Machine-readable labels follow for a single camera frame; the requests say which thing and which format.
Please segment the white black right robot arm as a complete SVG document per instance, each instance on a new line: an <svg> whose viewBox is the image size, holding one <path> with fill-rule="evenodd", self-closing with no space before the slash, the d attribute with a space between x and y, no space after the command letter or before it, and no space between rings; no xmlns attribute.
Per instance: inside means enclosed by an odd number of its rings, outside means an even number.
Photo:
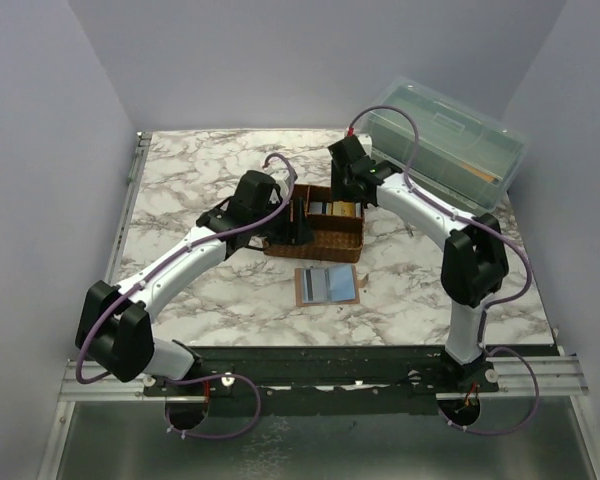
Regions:
<svg viewBox="0 0 600 480"><path fill-rule="evenodd" d="M474 366L483 356L481 310L509 273L504 243L493 235L500 231L499 222L485 214L473 219L476 225L466 225L458 214L440 212L396 165L374 162L355 135L331 144L328 151L333 200L387 210L441 249L441 284L451 299L451 317L440 379L451 391L465 390L476 380Z"/></svg>

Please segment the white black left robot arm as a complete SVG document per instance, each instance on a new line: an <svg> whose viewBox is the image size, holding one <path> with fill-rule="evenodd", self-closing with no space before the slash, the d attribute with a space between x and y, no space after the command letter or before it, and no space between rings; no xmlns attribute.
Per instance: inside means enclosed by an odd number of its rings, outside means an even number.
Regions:
<svg viewBox="0 0 600 480"><path fill-rule="evenodd" d="M175 341L155 338L152 323L185 287L252 237L282 238L290 225L296 179L294 171L284 180L247 171L234 194L202 213L158 260L115 285L92 285L76 332L78 360L97 362L121 382L148 374L166 378L181 395L194 393L202 380L196 355Z"/></svg>

